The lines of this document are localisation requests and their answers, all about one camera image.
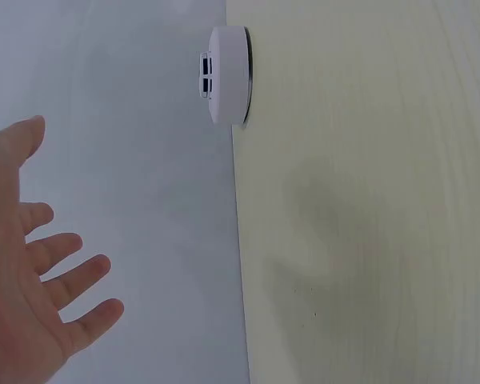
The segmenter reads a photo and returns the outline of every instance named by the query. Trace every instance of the gray wall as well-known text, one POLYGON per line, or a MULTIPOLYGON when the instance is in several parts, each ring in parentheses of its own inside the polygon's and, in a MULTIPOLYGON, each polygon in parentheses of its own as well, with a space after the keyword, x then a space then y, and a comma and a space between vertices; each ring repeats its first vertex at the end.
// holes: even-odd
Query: gray wall
POLYGON ((22 197, 112 259, 63 311, 126 305, 56 383, 248 382, 228 127, 198 98, 198 52, 224 0, 0 0, 0 128, 44 114, 22 197))

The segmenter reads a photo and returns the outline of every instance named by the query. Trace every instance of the light wood panel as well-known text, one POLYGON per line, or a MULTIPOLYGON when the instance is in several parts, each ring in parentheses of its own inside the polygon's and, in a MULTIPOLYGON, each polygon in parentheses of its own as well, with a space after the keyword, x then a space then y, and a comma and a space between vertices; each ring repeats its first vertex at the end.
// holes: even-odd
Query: light wood panel
POLYGON ((480 0, 227 7, 252 383, 480 383, 480 0))

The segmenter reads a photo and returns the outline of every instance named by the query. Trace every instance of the human hand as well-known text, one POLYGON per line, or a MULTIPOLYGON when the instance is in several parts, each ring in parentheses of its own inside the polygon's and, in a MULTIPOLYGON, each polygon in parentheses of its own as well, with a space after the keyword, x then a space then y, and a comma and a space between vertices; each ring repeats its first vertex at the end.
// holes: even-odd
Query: human hand
POLYGON ((40 276, 82 248, 77 234, 25 241, 54 216, 47 204, 19 201, 19 168, 40 147, 44 131, 44 119, 35 117, 0 132, 0 384, 45 382, 123 312, 122 303, 111 299, 74 322, 63 323, 58 314, 105 276, 106 256, 41 282, 40 276))

